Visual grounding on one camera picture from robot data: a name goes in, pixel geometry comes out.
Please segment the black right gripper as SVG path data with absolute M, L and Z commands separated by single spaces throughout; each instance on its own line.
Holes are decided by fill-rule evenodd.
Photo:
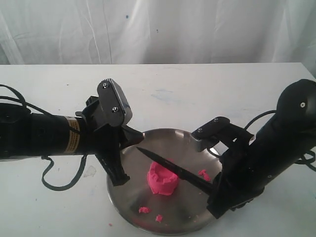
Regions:
M 214 179 L 215 190 L 207 200 L 207 210 L 215 219 L 222 217 L 228 210 L 235 210 L 251 202 L 263 192 L 263 188 L 245 188 L 246 172 L 251 168 L 246 167 L 249 141 L 252 134 L 244 128 L 230 123 L 224 128 L 219 139 L 228 147 L 222 154 L 220 162 L 222 170 Z

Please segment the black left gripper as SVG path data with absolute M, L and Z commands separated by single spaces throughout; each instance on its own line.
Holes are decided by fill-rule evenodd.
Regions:
M 130 177 L 122 167 L 120 148 L 137 145 L 144 140 L 143 132 L 126 125 L 127 99 L 124 96 L 90 96 L 86 107 L 76 115 L 80 140 L 75 154 L 96 155 L 112 185 L 124 185 Z

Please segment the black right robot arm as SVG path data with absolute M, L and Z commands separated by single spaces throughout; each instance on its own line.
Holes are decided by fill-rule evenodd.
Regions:
M 275 114 L 254 135 L 222 154 L 207 210 L 216 218 L 243 207 L 316 145 L 316 83 L 301 79 L 280 95 Z

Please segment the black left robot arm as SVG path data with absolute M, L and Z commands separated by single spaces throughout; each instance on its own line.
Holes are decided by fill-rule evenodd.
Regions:
M 55 187 L 42 180 L 54 191 L 67 190 L 79 180 L 88 155 L 97 157 L 114 186 L 130 179 L 122 167 L 120 152 L 142 142 L 144 135 L 127 125 L 110 126 L 98 97 L 90 96 L 84 110 L 76 112 L 75 117 L 52 115 L 46 111 L 32 113 L 31 106 L 0 105 L 2 161 L 29 157 L 51 160 L 52 156 L 81 155 L 79 170 L 70 184 Z

